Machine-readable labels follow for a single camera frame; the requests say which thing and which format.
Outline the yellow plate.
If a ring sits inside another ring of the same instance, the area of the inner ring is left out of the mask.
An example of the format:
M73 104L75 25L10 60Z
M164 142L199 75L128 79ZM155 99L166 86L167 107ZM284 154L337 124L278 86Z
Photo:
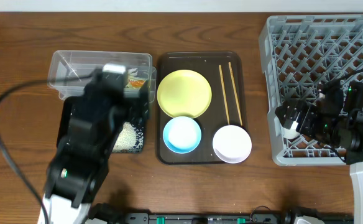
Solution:
M193 70L176 70L159 84L157 101L160 109L170 117L197 118L210 106L212 89L209 81Z

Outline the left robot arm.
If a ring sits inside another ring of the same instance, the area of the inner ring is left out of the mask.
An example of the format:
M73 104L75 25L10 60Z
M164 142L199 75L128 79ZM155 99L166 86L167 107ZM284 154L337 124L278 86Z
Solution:
M125 215L106 203L93 205L109 172L109 157L126 122L145 126L150 116L149 82L127 95L126 72L96 69L81 96L63 104L57 152L47 169L44 195L40 197L12 159L0 136L0 150L11 169L40 204L39 223L124 223ZM16 85L0 95L0 104L11 93L41 80Z

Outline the white bowl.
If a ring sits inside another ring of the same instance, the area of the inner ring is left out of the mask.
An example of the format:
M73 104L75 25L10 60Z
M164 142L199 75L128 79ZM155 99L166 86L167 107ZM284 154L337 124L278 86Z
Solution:
M252 139L240 126L226 125L213 136L213 151L219 159L229 164L246 160L252 151Z

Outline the light blue bowl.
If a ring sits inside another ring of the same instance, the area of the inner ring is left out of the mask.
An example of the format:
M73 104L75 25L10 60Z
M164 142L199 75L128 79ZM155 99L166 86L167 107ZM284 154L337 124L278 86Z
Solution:
M164 126L162 137L169 150L177 154L187 154L198 147L202 132L194 119L179 116L172 118Z

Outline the white tissue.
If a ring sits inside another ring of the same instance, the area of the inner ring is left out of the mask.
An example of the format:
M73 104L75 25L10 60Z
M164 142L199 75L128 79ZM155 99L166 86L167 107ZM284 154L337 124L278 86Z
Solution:
M137 76L138 72L139 72L138 68L130 68L127 71L128 75L134 76L134 77Z

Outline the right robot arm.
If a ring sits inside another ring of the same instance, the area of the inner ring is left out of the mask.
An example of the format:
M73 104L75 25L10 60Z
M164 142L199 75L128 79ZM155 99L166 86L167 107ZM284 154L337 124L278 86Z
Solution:
M329 146L346 150L341 160L349 166L354 191L354 223L363 223L363 82L351 81L346 91L341 82L363 73L356 70L325 83L319 104L286 100L276 108L283 128Z

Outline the wooden chopstick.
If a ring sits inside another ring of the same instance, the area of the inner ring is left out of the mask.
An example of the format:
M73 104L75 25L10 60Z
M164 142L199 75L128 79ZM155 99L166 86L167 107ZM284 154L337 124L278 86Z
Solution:
M235 82L235 79L234 79L234 73L233 73L233 70L232 70L231 62L228 62L228 67L229 67L229 74L230 74L230 77L231 77L231 82L232 82L232 87L233 87L233 92L234 92L234 99L235 99L235 102L236 102L236 108L237 108L237 113L238 113L238 117L239 117L239 122L240 122L240 125L243 126L241 109L240 109L240 104L239 104L239 98L238 98L238 94L237 94L236 82Z
M222 87L222 93L223 93L224 109L226 112L227 124L230 125L229 110L228 110L228 105L227 105L227 97L226 97L226 89L225 89L225 84L224 84L223 70L222 70L221 65L218 65L218 68L219 68L219 76L221 79L221 87Z

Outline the white cup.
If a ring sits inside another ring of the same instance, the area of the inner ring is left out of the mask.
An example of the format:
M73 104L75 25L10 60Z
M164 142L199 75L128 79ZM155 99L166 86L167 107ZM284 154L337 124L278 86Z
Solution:
M295 139L299 135L300 133L296 131L296 127L291 127L290 129L283 128L283 137L286 139Z

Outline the green snack wrapper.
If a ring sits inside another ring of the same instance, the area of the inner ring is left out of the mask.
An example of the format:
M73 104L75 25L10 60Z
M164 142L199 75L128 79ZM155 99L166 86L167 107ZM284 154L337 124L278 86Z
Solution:
M128 77L126 88L140 89L147 80L141 77Z

